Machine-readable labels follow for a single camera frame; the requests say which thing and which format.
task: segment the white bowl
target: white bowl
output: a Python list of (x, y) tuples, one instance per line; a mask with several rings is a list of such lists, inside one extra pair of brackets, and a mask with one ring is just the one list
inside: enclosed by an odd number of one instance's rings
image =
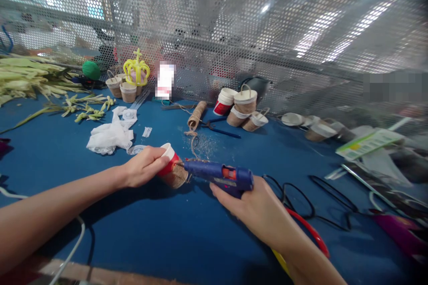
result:
[(282, 123), (286, 126), (300, 126), (305, 120), (305, 117), (295, 113), (286, 113), (281, 117)]

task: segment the white tissue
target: white tissue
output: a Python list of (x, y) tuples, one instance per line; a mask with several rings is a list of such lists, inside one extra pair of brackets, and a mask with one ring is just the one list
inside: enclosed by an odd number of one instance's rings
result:
[(143, 133), (143, 137), (148, 137), (150, 136), (150, 133), (152, 132), (152, 128), (151, 127), (145, 127), (144, 129), (144, 133)]
[(126, 150), (131, 148), (134, 131), (129, 128), (137, 121), (137, 116), (135, 113), (131, 115), (131, 119), (120, 120), (119, 116), (127, 110), (123, 106), (116, 107), (113, 110), (111, 123), (100, 125), (91, 131), (86, 148), (102, 155), (113, 154), (116, 147)]

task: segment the blue table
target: blue table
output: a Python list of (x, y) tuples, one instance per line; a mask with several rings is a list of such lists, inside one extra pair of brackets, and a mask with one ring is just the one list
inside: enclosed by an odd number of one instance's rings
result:
[[(44, 98), (5, 104), (0, 109), (0, 130), (41, 109), (43, 103)], [(135, 144), (160, 146), (170, 142), (181, 158), (192, 158), (190, 138), (183, 134), (188, 117), (182, 110), (161, 111), (160, 103), (145, 102), (132, 127)], [(211, 118), (215, 115), (208, 110), (204, 119)], [(18, 194), (34, 195), (130, 159), (123, 149), (106, 156), (86, 149), (90, 131), (100, 124), (76, 124), (74, 119), (73, 115), (62, 118), (44, 114), (3, 134), (3, 138), (12, 140), (14, 148), (0, 160), (0, 172), (7, 178), (3, 186)], [(105, 121), (111, 121), (111, 112)], [(145, 126), (153, 128), (148, 138), (142, 137)], [(318, 214), (343, 223), (345, 209), (308, 178), (323, 177), (338, 168), (342, 159), (335, 155), (333, 142), (311, 143), (303, 131), (288, 128), (273, 118), (254, 133), (226, 122), (216, 126), (240, 134), (242, 139), (199, 128), (196, 150), (201, 158), (248, 167), (256, 175), (266, 173), (280, 183), (294, 183), (312, 200)], [(332, 183), (360, 210), (370, 208), (367, 190), (350, 176)], [(0, 195), (0, 206), (13, 201)], [(73, 257), (81, 264), (193, 284), (291, 283), (271, 250), (231, 216), (203, 182), (194, 181), (175, 191), (153, 179), (141, 188), (123, 190), (101, 200), (82, 218), (88, 229)], [(370, 217), (353, 216), (351, 232), (339, 231), (317, 219), (310, 223), (324, 239), (332, 263), (349, 284), (409, 281), (413, 262)], [(40, 253), (65, 259), (79, 231), (79, 224), (73, 221)]]

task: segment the metal mesh wall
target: metal mesh wall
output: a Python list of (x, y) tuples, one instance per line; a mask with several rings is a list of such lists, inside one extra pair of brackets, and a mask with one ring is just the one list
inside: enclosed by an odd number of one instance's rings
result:
[[(427, 68), (426, 0), (0, 0), (15, 49), (140, 47), (177, 64), (177, 95), (215, 100), (248, 75), (272, 81), (259, 108), (388, 126), (403, 103), (364, 100), (363, 73)], [(155, 78), (150, 77), (152, 88)], [(425, 104), (411, 131), (426, 126)]]

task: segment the red paper cup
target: red paper cup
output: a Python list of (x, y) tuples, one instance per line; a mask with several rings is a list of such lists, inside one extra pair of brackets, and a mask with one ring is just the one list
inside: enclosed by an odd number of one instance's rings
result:
[(163, 153), (162, 157), (167, 156), (169, 158), (169, 163), (168, 163), (168, 165), (165, 166), (164, 169), (162, 169), (160, 172), (158, 172), (157, 175), (158, 176), (165, 176), (166, 174), (169, 174), (170, 172), (173, 171), (175, 164), (180, 161), (179, 160), (180, 158), (175, 153), (175, 151), (171, 147), (170, 143), (166, 143), (166, 144), (162, 145), (161, 148), (166, 149), (166, 151)]
[(230, 110), (233, 105), (233, 97), (237, 94), (233, 89), (223, 88), (218, 95), (217, 103), (214, 107), (214, 114), (217, 116), (223, 116), (226, 112)]

